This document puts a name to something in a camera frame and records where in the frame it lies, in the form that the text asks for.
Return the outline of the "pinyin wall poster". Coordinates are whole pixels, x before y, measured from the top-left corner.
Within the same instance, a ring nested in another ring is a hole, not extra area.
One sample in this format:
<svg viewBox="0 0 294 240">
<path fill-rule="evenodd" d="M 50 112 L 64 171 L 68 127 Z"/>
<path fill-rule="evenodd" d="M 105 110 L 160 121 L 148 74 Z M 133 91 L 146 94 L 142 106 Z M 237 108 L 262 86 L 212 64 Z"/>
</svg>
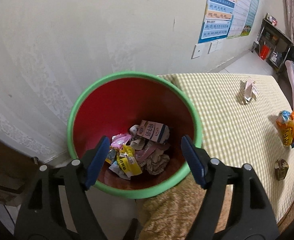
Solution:
<svg viewBox="0 0 294 240">
<path fill-rule="evenodd" d="M 207 0 L 199 43 L 227 37 L 235 5 L 236 0 Z"/>
</svg>

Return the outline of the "long pink snack wrapper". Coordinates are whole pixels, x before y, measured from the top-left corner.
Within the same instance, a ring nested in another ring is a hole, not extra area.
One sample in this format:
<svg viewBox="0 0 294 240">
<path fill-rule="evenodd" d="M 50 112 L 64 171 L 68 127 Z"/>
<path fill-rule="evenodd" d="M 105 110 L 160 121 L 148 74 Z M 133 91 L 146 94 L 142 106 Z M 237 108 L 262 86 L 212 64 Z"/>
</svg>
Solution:
<svg viewBox="0 0 294 240">
<path fill-rule="evenodd" d="M 135 159 L 143 171 L 156 176 L 165 170 L 170 161 L 169 155 L 165 154 L 169 148 L 169 144 L 156 144 L 149 141 L 145 148 L 135 153 Z"/>
</svg>

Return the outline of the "tan fuzzy sleeve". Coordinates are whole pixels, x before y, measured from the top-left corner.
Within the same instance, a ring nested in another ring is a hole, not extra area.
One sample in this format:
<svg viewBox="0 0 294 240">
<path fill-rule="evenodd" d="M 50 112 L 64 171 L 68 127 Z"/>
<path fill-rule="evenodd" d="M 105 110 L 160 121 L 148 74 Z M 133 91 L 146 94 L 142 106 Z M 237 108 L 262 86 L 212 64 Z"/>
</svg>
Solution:
<svg viewBox="0 0 294 240">
<path fill-rule="evenodd" d="M 185 239 L 200 210 L 206 190 L 192 174 L 173 188 L 151 198 L 137 199 L 139 239 Z"/>
</svg>

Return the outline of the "middle white wall poster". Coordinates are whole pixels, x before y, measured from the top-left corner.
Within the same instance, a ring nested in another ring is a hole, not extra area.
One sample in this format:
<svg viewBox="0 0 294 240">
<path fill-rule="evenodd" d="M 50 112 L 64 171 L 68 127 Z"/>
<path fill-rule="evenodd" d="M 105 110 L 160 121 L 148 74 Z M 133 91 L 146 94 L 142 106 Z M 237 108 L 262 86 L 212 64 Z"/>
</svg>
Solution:
<svg viewBox="0 0 294 240">
<path fill-rule="evenodd" d="M 228 38 L 239 37 L 244 29 L 250 10 L 251 0 L 236 0 Z"/>
</svg>

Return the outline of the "white red wrapper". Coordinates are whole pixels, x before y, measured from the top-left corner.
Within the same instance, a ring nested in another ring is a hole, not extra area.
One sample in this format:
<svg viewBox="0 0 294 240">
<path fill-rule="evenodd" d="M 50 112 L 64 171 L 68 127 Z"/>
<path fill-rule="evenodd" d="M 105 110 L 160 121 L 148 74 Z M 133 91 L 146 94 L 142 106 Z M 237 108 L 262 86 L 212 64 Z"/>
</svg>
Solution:
<svg viewBox="0 0 294 240">
<path fill-rule="evenodd" d="M 243 99 L 244 103 L 247 105 L 251 102 L 251 100 L 258 94 L 258 88 L 256 86 L 255 81 L 249 77 L 245 83 Z"/>
</svg>

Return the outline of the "green red trash bin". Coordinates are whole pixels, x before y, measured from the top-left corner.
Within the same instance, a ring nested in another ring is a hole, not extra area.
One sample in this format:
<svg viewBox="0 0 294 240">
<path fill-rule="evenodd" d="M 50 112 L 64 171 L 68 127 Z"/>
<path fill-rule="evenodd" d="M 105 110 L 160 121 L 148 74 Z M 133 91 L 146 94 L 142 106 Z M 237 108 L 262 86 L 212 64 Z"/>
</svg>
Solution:
<svg viewBox="0 0 294 240">
<path fill-rule="evenodd" d="M 91 84 L 75 101 L 67 124 L 68 152 L 81 158 L 103 136 L 127 133 L 143 120 L 169 127 L 170 161 L 157 176 L 143 173 L 124 180 L 108 165 L 101 168 L 95 187 L 105 193 L 129 199 L 156 196 L 180 183 L 190 169 L 181 151 L 181 139 L 188 135 L 202 144 L 199 113 L 188 96 L 170 82 L 142 72 L 118 72 Z"/>
</svg>

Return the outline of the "white wall outlet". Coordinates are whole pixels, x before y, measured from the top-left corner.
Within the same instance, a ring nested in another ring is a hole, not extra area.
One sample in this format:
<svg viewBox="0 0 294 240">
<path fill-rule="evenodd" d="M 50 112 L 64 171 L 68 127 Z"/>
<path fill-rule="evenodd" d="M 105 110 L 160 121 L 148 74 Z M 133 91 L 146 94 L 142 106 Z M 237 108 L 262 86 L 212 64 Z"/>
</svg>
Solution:
<svg viewBox="0 0 294 240">
<path fill-rule="evenodd" d="M 191 59 L 198 58 L 202 55 L 204 50 L 204 43 L 198 43 L 194 46 L 194 50 L 191 56 Z"/>
</svg>

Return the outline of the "checkered yellow tablecloth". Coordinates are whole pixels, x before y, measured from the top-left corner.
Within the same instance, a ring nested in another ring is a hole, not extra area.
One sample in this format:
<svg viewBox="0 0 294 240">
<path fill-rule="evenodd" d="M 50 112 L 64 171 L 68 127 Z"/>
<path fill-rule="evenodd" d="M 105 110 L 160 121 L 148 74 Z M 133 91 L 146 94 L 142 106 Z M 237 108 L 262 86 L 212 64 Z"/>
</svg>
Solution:
<svg viewBox="0 0 294 240">
<path fill-rule="evenodd" d="M 202 124 L 202 147 L 228 166 L 249 163 L 259 177 L 281 220 L 294 201 L 294 148 L 285 147 L 276 124 L 278 114 L 291 106 L 274 77 L 254 74 L 168 74 L 197 109 Z M 251 77 L 258 94 L 249 104 L 243 93 Z M 275 177 L 274 164 L 284 159 L 284 180 Z"/>
</svg>

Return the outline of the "orange snack bag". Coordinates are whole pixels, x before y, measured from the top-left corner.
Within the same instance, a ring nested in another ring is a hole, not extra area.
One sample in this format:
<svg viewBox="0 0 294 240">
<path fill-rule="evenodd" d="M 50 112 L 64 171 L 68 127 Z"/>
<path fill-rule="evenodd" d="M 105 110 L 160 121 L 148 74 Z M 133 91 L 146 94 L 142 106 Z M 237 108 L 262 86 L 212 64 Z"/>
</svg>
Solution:
<svg viewBox="0 0 294 240">
<path fill-rule="evenodd" d="M 276 119 L 276 124 L 280 129 L 283 145 L 294 148 L 294 110 L 292 112 L 281 111 Z"/>
</svg>

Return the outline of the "large pink snack bag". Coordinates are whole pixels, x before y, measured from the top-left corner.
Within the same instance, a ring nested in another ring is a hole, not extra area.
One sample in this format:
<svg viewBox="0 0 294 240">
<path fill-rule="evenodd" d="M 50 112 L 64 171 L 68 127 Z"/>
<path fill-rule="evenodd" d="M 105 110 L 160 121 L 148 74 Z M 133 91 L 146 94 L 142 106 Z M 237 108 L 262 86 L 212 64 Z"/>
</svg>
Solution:
<svg viewBox="0 0 294 240">
<path fill-rule="evenodd" d="M 110 146 L 112 148 L 118 148 L 121 149 L 123 145 L 125 145 L 129 140 L 131 139 L 131 135 L 128 133 L 125 134 L 118 134 L 112 136 L 112 141 L 110 143 Z"/>
</svg>

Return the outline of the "white blue milk carton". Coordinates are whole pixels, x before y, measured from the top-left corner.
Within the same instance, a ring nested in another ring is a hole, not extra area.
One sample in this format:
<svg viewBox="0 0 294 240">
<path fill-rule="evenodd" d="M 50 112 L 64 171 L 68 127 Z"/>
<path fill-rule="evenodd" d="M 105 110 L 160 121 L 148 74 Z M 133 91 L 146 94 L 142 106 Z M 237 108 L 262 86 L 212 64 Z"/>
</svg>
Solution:
<svg viewBox="0 0 294 240">
<path fill-rule="evenodd" d="M 142 120 L 137 135 L 150 141 L 163 144 L 168 140 L 170 130 L 165 124 Z"/>
</svg>

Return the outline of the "double white wall socket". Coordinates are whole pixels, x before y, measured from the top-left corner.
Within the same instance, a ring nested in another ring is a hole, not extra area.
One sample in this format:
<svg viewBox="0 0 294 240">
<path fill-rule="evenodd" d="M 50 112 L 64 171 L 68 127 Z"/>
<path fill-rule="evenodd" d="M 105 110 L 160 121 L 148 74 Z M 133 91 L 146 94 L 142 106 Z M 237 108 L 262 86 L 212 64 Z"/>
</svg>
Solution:
<svg viewBox="0 0 294 240">
<path fill-rule="evenodd" d="M 208 50 L 208 54 L 214 53 L 222 48 L 223 39 L 215 40 L 211 42 Z"/>
</svg>

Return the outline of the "green blue wall poster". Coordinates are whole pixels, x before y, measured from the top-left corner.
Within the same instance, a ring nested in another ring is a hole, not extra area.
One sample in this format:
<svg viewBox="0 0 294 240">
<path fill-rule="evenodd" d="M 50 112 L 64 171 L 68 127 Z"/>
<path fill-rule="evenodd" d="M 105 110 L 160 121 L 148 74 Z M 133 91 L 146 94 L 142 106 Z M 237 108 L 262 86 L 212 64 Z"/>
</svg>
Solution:
<svg viewBox="0 0 294 240">
<path fill-rule="evenodd" d="M 254 24 L 256 12 L 259 6 L 259 0 L 251 0 L 248 16 L 244 25 L 244 28 L 240 34 L 240 36 L 248 36 L 252 26 Z"/>
</svg>

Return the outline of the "brown chocolate wrapper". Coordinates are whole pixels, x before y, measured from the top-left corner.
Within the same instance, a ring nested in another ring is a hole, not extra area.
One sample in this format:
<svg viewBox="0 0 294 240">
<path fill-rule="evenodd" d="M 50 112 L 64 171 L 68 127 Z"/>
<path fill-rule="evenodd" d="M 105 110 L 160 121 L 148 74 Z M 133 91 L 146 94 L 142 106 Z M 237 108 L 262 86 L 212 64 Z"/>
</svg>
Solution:
<svg viewBox="0 0 294 240">
<path fill-rule="evenodd" d="M 284 180 L 289 169 L 288 163 L 284 159 L 277 159 L 274 164 L 275 177 L 278 181 Z"/>
</svg>

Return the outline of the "yellow snack wrapper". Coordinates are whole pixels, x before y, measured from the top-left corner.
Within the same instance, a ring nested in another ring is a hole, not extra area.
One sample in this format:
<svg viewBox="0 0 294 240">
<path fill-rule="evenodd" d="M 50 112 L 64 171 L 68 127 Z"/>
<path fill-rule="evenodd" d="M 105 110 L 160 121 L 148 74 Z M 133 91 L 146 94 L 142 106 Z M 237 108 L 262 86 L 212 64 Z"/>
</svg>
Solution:
<svg viewBox="0 0 294 240">
<path fill-rule="evenodd" d="M 131 146 L 123 145 L 116 160 L 128 178 L 142 174 L 142 170 L 135 158 L 135 149 Z"/>
</svg>

